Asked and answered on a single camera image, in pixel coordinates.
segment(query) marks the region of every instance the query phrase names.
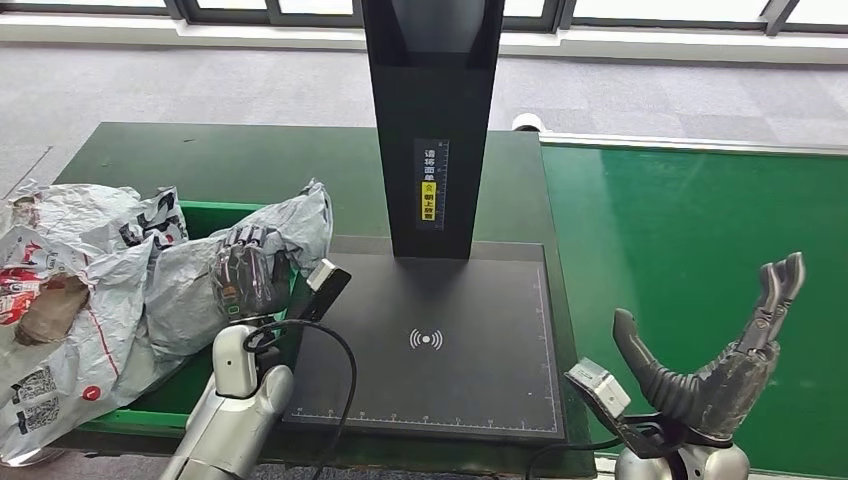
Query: crumpled package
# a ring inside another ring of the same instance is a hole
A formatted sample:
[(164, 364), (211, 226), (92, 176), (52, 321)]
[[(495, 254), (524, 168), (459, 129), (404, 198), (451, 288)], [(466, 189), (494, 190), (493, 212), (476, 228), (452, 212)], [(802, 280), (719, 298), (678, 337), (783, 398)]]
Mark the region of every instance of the crumpled package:
[[(159, 252), (185, 241), (173, 188), (140, 200), (128, 188), (28, 185), (0, 207), (10, 287), (0, 290), (0, 457), (127, 405), (179, 366), (154, 357), (142, 313)], [(72, 317), (56, 315), (62, 305)]]
[[(247, 224), (308, 275), (329, 252), (330, 198), (313, 180)], [(209, 278), (227, 232), (188, 241), (174, 188), (27, 185), (0, 206), (0, 458), (131, 403), (210, 344), (227, 325)], [(59, 305), (77, 311), (49, 318)]]
[[(274, 265), (274, 254), (282, 250), (296, 269), (309, 275), (329, 254), (333, 236), (330, 196), (324, 184), (313, 179), (298, 196), (262, 207), (233, 228), (249, 225), (273, 230), (262, 248), (268, 265)], [(159, 358), (197, 353), (227, 326), (228, 320), (217, 306), (209, 270), (229, 231), (191, 240), (160, 255), (146, 312), (150, 341)]]

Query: yellow warning label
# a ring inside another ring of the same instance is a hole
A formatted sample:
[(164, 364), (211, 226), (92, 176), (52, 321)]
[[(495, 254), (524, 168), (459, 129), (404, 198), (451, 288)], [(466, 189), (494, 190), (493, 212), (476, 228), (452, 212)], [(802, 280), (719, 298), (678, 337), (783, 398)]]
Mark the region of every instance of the yellow warning label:
[(421, 182), (421, 220), (436, 221), (436, 182)]

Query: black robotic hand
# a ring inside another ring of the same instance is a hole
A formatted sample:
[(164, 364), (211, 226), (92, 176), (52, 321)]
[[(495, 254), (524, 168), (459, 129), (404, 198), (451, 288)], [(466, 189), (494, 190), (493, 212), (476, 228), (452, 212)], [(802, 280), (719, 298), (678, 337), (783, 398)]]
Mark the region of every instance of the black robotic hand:
[(270, 229), (234, 227), (218, 247), (212, 266), (219, 308), (231, 321), (285, 310), (289, 302), (290, 264), (285, 251), (265, 253)]
[(712, 362), (689, 375), (663, 367), (639, 338), (633, 316), (615, 312), (613, 337), (642, 394), (662, 414), (714, 441), (729, 441), (777, 365), (775, 340), (804, 283), (801, 253), (760, 268), (762, 292), (748, 325)]

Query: black mat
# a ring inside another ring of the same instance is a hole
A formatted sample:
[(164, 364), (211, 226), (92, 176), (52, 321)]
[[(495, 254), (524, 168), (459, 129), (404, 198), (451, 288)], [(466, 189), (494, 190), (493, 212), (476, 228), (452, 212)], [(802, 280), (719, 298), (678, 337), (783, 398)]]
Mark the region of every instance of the black mat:
[[(350, 429), (564, 437), (541, 245), (475, 243), (468, 262), (395, 259), (380, 238), (333, 250), (353, 275), (323, 321), (359, 364)], [(305, 331), (295, 377), (285, 422), (335, 424), (350, 379), (341, 348)]]

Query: wireless charging symbol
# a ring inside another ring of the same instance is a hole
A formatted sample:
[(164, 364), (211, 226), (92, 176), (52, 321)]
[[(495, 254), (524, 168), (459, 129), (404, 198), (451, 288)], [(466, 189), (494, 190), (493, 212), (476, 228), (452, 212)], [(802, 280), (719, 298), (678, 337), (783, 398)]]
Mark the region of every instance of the wireless charging symbol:
[(439, 350), (442, 348), (443, 343), (444, 337), (442, 336), (442, 332), (439, 330), (436, 330), (430, 335), (425, 335), (416, 328), (409, 333), (409, 346), (412, 347), (413, 350), (421, 345), (430, 345), (434, 349)]

